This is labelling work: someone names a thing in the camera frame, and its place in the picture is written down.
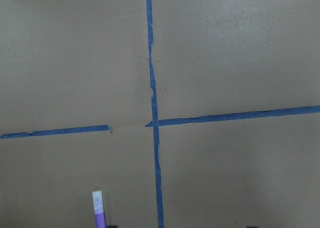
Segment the purple marker pen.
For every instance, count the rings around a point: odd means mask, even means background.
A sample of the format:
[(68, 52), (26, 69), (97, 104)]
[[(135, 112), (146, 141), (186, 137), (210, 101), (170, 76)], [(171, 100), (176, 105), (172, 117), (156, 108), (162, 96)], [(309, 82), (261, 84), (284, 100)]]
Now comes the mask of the purple marker pen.
[(106, 228), (103, 197), (101, 191), (92, 192), (93, 212), (96, 228)]

